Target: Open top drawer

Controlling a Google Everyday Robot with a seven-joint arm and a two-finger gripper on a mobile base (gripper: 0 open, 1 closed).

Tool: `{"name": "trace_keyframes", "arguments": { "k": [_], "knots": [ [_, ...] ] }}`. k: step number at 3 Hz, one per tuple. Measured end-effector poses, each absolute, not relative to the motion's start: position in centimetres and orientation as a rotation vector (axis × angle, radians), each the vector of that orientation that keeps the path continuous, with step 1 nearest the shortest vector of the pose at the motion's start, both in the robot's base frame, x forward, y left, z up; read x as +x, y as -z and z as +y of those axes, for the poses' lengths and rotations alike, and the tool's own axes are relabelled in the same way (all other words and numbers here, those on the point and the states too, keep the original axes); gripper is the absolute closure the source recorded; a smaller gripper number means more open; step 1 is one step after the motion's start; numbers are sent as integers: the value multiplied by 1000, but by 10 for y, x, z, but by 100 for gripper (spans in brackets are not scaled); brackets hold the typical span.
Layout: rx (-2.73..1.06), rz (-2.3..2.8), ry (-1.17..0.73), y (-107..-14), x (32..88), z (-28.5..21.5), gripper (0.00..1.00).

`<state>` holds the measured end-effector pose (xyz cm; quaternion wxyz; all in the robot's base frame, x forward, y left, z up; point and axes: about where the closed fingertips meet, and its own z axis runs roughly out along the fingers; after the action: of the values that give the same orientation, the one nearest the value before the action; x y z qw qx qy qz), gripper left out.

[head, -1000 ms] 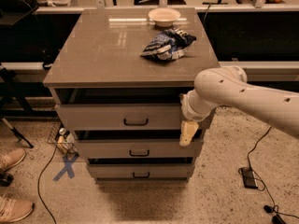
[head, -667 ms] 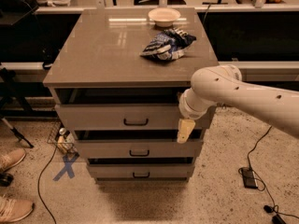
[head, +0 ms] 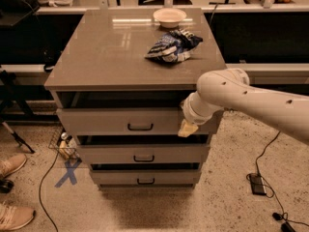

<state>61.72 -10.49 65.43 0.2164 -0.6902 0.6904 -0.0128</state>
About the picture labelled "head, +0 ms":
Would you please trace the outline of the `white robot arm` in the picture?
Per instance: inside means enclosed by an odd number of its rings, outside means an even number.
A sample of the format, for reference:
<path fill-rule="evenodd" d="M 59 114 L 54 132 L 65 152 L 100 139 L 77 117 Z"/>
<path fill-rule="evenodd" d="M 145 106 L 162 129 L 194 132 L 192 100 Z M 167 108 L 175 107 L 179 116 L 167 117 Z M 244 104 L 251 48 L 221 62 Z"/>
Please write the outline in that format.
<path fill-rule="evenodd" d="M 240 111 L 309 144 L 309 98 L 252 87 L 242 69 L 211 71 L 199 77 L 196 91 L 183 101 L 178 136 L 190 136 L 223 108 Z"/>

